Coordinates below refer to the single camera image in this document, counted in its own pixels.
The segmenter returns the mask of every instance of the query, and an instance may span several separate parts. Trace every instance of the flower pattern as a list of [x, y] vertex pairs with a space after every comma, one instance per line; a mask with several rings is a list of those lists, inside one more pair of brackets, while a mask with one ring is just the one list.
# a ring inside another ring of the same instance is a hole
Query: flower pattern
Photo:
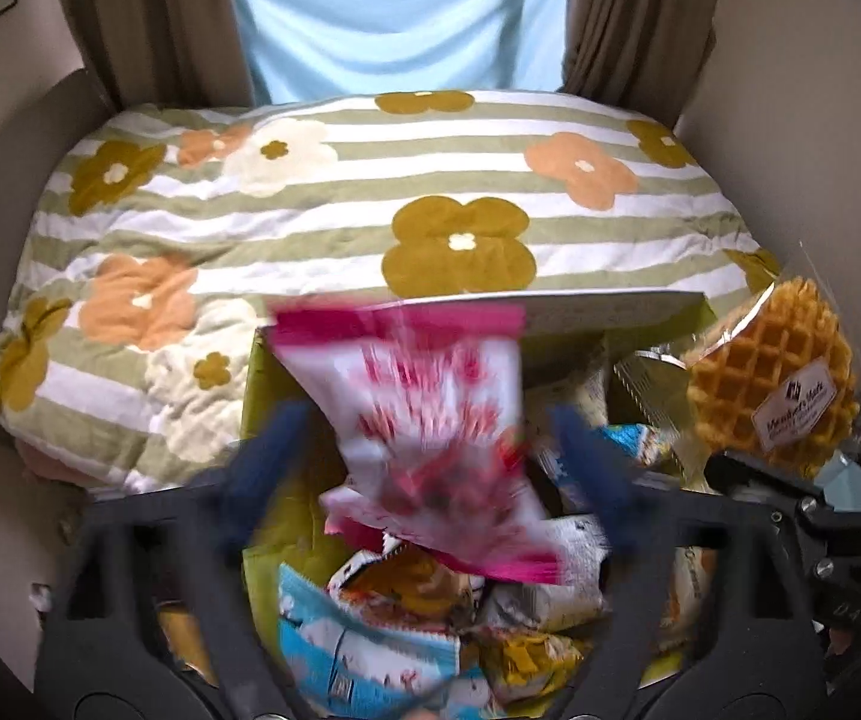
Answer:
[[337, 161], [337, 152], [323, 142], [325, 138], [323, 122], [276, 119], [254, 130], [227, 156], [223, 175], [235, 176], [246, 194], [269, 197]]
[[394, 216], [399, 241], [383, 257], [383, 276], [399, 298], [522, 290], [537, 263], [517, 240], [530, 218], [508, 200], [419, 197]]
[[224, 159], [243, 146], [250, 133], [249, 124], [234, 124], [220, 133], [212, 129], [188, 129], [181, 134], [177, 164], [198, 167], [208, 159]]
[[203, 360], [194, 362], [193, 376], [200, 389], [212, 389], [227, 384], [230, 381], [228, 365], [230, 357], [220, 352], [211, 352]]
[[19, 335], [0, 352], [0, 412], [4, 406], [13, 412], [30, 407], [47, 377], [47, 340], [64, 326], [69, 314], [70, 301], [65, 298], [53, 303], [33, 298], [27, 303]]
[[473, 95], [467, 92], [446, 90], [443, 92], [390, 92], [374, 98], [376, 106], [384, 113], [419, 114], [427, 111], [459, 113], [473, 105]]
[[167, 448], [194, 464], [210, 464], [240, 437], [256, 311], [243, 298], [214, 300], [177, 343], [147, 355], [144, 381], [158, 404]]
[[754, 295], [762, 293], [773, 284], [781, 272], [781, 264], [765, 248], [750, 253], [725, 248], [724, 254], [730, 257], [731, 262], [740, 266], [747, 279], [747, 289]]
[[683, 167], [697, 164], [683, 143], [663, 124], [633, 119], [627, 122], [627, 129], [640, 141], [640, 150], [658, 165]]
[[105, 141], [75, 170], [70, 183], [70, 213], [81, 217], [98, 203], [110, 205], [150, 180], [167, 146], [141, 148], [126, 141]]
[[557, 132], [528, 146], [523, 158], [533, 172], [563, 181], [571, 199], [590, 210], [609, 211], [614, 196], [637, 189], [637, 177], [630, 167], [594, 141], [572, 132]]
[[91, 341], [132, 344], [154, 351], [183, 338], [196, 306], [187, 289], [197, 269], [172, 257], [139, 263], [126, 254], [102, 261], [78, 323]]

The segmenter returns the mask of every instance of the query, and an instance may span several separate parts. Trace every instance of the brown curtain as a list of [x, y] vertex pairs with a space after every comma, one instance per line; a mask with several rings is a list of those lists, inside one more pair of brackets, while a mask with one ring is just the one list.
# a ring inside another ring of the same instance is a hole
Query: brown curtain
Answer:
[[676, 124], [717, 0], [569, 0], [563, 90]]
[[118, 108], [252, 105], [233, 0], [62, 0], [83, 61]]

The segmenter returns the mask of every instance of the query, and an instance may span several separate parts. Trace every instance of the blue fabric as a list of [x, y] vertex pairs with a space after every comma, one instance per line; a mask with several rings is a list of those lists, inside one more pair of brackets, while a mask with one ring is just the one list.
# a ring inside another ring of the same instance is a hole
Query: blue fabric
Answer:
[[556, 90], [566, 0], [236, 0], [257, 96]]

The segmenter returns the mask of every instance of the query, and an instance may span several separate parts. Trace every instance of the striped blanket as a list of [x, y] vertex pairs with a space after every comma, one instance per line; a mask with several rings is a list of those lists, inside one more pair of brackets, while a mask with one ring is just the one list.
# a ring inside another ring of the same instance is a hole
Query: striped blanket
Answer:
[[580, 98], [140, 107], [40, 199], [0, 333], [0, 423], [153, 490], [238, 436], [268, 298], [657, 287], [720, 313], [767, 269], [667, 129]]

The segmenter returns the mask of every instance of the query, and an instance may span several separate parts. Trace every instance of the cream flower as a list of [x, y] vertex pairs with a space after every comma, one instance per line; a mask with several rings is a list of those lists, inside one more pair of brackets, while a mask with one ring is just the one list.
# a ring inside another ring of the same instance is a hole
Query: cream flower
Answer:
[[[145, 381], [158, 402], [158, 424], [167, 448], [205, 466], [240, 437], [247, 362], [259, 326], [240, 298], [203, 306], [196, 326], [178, 343], [147, 356]], [[202, 377], [220, 362], [219, 376]]]
[[256, 129], [227, 156], [223, 175], [236, 177], [243, 193], [269, 197], [337, 161], [337, 152], [323, 142], [325, 138], [323, 122], [276, 119]]

